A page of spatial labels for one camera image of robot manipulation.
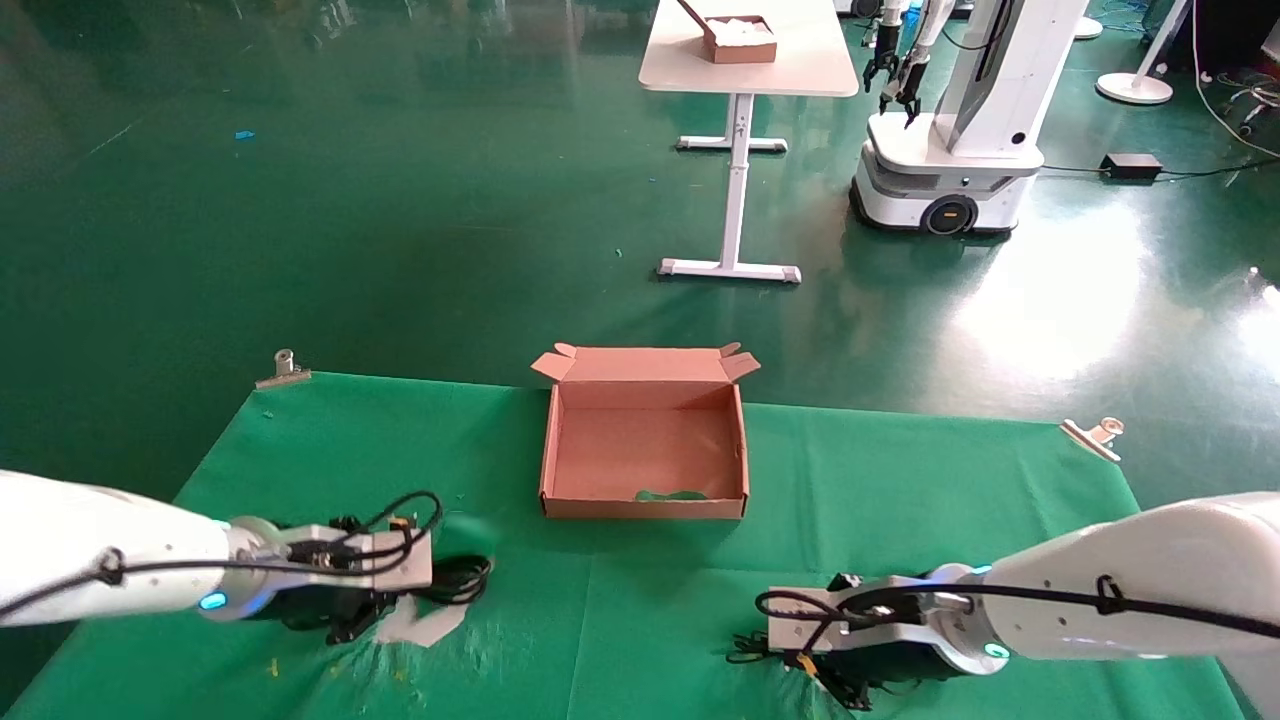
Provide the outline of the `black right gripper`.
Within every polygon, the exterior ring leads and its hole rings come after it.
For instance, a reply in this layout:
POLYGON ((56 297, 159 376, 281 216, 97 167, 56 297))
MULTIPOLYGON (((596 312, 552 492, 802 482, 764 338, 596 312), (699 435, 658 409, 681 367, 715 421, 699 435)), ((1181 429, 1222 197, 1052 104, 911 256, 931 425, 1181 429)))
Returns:
MULTIPOLYGON (((831 593, 849 593, 863 585, 863 578, 838 573, 828 583, 831 593)), ((819 655, 801 655, 800 669, 849 711, 873 708, 870 691, 886 689, 902 682, 945 682, 951 665, 937 648, 927 643, 891 642, 819 655)))

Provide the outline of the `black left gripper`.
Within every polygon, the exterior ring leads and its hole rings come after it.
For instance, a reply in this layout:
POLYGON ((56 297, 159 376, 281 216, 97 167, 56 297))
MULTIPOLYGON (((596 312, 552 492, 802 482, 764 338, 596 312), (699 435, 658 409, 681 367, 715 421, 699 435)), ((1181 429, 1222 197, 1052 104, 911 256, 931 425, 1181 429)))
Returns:
MULTIPOLYGON (((358 518, 333 518, 328 525, 340 532, 365 532, 358 518)), ((396 593, 369 588, 306 585, 275 593, 248 621, 280 623, 293 632, 326 633, 329 646, 358 639, 397 601, 396 593)))

